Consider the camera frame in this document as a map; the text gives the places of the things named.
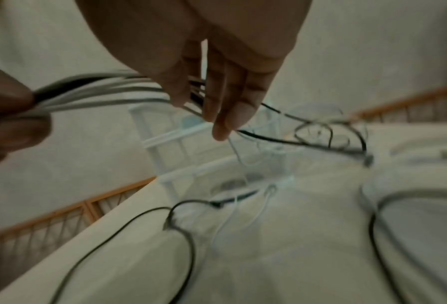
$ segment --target table surface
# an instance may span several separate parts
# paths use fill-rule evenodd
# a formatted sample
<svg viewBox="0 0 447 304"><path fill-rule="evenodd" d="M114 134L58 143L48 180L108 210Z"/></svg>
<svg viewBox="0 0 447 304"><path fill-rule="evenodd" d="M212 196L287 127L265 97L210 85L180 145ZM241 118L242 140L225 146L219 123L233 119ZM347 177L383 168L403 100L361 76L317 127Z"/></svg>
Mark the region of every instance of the table surface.
<svg viewBox="0 0 447 304"><path fill-rule="evenodd" d="M382 176L383 168L393 161L390 148L416 138L445 136L447 125L375 124L369 130L367 143L375 154L374 167L367 169L350 161L320 161L306 167L304 174L297 173L293 183L278 190L268 210L243 232L238 227L253 218L264 199L259 193L248 203L240 203L233 223L226 228L229 231L219 232L212 250L211 238L204 236L213 235L235 207L182 208L181 224L200 235L195 236L197 275L182 302L395 303L372 260L369 215L356 203L357 190L363 182ZM425 170L430 172L425 176L431 178L435 168ZM419 173L409 172L380 179L387 188L392 183L402 184L399 181L403 179L419 185L412 178ZM445 178L438 180L447 183ZM435 185L435 177L425 182ZM164 205L168 205L166 194L154 181L8 286L0 293L0 304L48 303L79 258L136 214ZM167 303L183 282L189 254L178 233L162 231L166 215L166 211L144 215L91 255L75 272L60 302ZM404 222L399 227L405 229L418 220ZM383 236L379 242L405 290L414 290L416 298L424 293L428 302L447 302L447 296L422 278Z"/></svg>

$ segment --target floor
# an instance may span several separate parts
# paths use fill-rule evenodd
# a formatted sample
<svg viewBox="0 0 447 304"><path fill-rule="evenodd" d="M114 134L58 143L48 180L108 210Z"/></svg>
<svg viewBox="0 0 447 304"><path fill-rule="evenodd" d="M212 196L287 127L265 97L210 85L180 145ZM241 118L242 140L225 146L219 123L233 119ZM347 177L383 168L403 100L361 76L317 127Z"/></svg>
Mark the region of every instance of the floor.
<svg viewBox="0 0 447 304"><path fill-rule="evenodd" d="M34 89L122 65L73 1L1 0L0 68ZM319 0L267 99L349 113L445 84L447 0ZM0 165L0 228L153 175L125 107L53 122L43 144Z"/></svg>

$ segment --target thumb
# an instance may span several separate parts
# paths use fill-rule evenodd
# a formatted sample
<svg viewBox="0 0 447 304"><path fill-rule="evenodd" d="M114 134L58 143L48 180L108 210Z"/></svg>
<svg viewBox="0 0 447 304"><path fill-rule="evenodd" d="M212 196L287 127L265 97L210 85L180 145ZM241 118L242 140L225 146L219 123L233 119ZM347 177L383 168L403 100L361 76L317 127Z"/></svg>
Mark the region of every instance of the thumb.
<svg viewBox="0 0 447 304"><path fill-rule="evenodd" d="M148 76L170 95L170 101L174 106L181 107L190 100L188 75L187 68L180 60L166 71Z"/></svg>
<svg viewBox="0 0 447 304"><path fill-rule="evenodd" d="M0 113L19 112L32 107L29 88L0 70Z"/></svg>

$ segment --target white table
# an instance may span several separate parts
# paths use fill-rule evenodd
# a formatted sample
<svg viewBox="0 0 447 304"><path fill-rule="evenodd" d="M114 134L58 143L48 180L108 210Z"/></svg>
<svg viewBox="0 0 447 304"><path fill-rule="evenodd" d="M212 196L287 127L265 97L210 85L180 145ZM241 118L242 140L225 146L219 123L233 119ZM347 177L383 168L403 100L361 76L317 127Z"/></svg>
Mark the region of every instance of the white table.
<svg viewBox="0 0 447 304"><path fill-rule="evenodd" d="M355 195L359 185L389 161L390 147L414 138L447 135L447 125L372 125L369 129L368 145L378 156L373 169L358 163L333 169L327 163L314 166L315 174L297 174L294 184L278 191L252 227L219 234L182 302L395 303L372 261L369 215L356 204ZM249 221L262 201L257 194L242 203L228 229ZM48 303L80 257L136 214L167 204L161 186L152 182L2 291L0 304ZM181 214L202 208L207 207L183 207ZM184 225L198 235L211 235L232 209L229 205L204 210ZM185 277L189 256L181 235L162 231L166 215L156 211L143 216L92 255L72 277L60 303L167 303ZM208 239L195 239L197 257L205 256ZM414 282L430 302L447 302L383 238L379 242L392 267ZM402 287L411 288L404 282Z"/></svg>

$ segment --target hand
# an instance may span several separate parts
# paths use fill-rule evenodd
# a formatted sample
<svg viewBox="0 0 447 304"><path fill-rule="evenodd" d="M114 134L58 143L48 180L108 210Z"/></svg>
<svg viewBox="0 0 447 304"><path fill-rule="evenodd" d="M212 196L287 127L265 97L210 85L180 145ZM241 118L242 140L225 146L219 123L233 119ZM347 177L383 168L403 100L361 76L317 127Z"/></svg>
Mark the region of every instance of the hand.
<svg viewBox="0 0 447 304"><path fill-rule="evenodd" d="M76 0L118 60L151 77L175 106L189 100L208 40L203 117L225 140L262 103L311 0Z"/></svg>
<svg viewBox="0 0 447 304"><path fill-rule="evenodd" d="M28 110L32 92L0 70L0 116ZM0 121L0 162L9 152L40 143L51 131L49 117Z"/></svg>

